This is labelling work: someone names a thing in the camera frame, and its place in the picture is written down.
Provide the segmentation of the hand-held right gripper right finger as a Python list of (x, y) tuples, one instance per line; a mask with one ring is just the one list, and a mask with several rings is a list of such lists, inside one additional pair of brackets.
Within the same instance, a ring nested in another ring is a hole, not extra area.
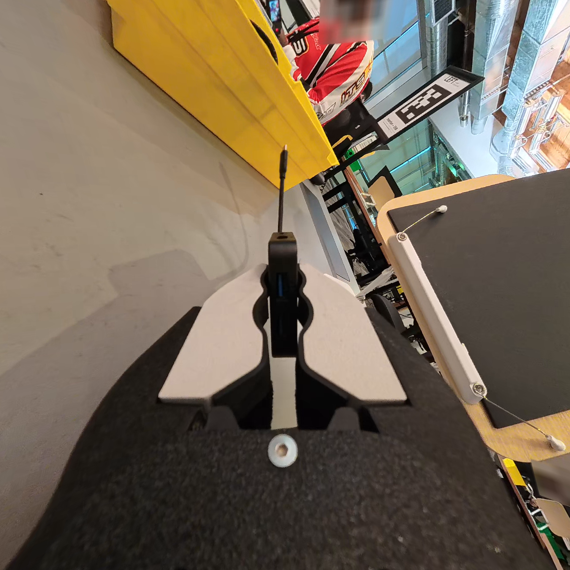
[(364, 305), (345, 282), (299, 267), (296, 419), (326, 429), (340, 409), (368, 427), (368, 409), (401, 406), (408, 396)]

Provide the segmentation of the black office chair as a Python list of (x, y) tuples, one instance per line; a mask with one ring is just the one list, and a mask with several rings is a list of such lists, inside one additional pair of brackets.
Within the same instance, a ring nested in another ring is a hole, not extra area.
[[(346, 251), (351, 270), (360, 286), (370, 283), (390, 266), (381, 251), (380, 245), (375, 239), (370, 240), (368, 238), (368, 233), (365, 232), (363, 234), (359, 227), (356, 226), (353, 229), (353, 248)], [(367, 273), (356, 275), (356, 270), (354, 269), (355, 262), (362, 264), (366, 268)]]

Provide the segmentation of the wooden book stand black pad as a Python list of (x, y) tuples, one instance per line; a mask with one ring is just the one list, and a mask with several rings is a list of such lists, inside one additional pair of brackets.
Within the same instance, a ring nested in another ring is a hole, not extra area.
[(436, 363), (484, 443), (569, 454), (569, 170), (486, 175), (376, 215)]

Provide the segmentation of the black adapter hub with cable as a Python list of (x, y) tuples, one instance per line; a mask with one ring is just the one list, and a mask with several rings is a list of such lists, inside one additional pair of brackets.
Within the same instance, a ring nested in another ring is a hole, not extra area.
[(274, 358), (295, 357), (297, 353), (297, 243), (295, 235), (283, 229), (288, 156), (285, 145), (279, 161), (277, 231), (268, 242), (267, 282)]

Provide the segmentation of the foil wrapped ventilation duct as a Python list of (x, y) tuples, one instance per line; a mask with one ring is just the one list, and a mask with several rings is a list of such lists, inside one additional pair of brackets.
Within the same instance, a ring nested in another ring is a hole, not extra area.
[(569, 1), (529, 1), (501, 111), (505, 121), (491, 144), (500, 175), (515, 176), (515, 149), (530, 119), (531, 92), (550, 81), (569, 36)]

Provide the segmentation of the yellow plastic bin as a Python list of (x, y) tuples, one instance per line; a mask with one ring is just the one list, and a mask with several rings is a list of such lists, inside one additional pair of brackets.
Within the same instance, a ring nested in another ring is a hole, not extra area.
[(267, 181), (285, 190), (338, 159), (255, 1), (107, 1), (114, 48)]

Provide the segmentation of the grey mouse pad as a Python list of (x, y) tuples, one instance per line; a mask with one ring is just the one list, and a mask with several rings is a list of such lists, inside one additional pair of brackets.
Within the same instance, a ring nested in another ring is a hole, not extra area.
[(337, 280), (345, 282), (354, 294), (358, 293), (359, 286), (319, 187), (310, 180), (305, 180), (300, 183), (300, 189), (326, 257), (330, 274)]

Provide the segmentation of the brown wooden table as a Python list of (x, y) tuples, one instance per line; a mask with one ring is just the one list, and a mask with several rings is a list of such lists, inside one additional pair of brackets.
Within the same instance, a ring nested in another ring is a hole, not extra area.
[(352, 168), (345, 168), (343, 170), (343, 174), (346, 179), (346, 184), (348, 185), (348, 188), (344, 191), (344, 196), (346, 197), (348, 207), (354, 219), (354, 223), (359, 227), (360, 231), (363, 234), (365, 232), (368, 233), (368, 239), (375, 239), (381, 248), (380, 234), (376, 228), (373, 218), (371, 217), (371, 214), (368, 212), (368, 208), (365, 204), (363, 193), (361, 191), (362, 189), (355, 174), (352, 171)]

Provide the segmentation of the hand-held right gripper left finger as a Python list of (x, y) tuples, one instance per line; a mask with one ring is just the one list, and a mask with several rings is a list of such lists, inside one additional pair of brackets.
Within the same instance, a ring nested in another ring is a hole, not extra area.
[(159, 391), (161, 403), (226, 406), (241, 427), (270, 426), (266, 270), (262, 263), (246, 271), (199, 309)]

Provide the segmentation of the tan wooden chair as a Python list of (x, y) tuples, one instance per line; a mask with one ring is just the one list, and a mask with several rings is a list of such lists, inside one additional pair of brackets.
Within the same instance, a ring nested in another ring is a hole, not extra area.
[(389, 201), (403, 196), (400, 187), (387, 166), (384, 166), (378, 174), (368, 182), (368, 194), (374, 199), (377, 211), (380, 211)]

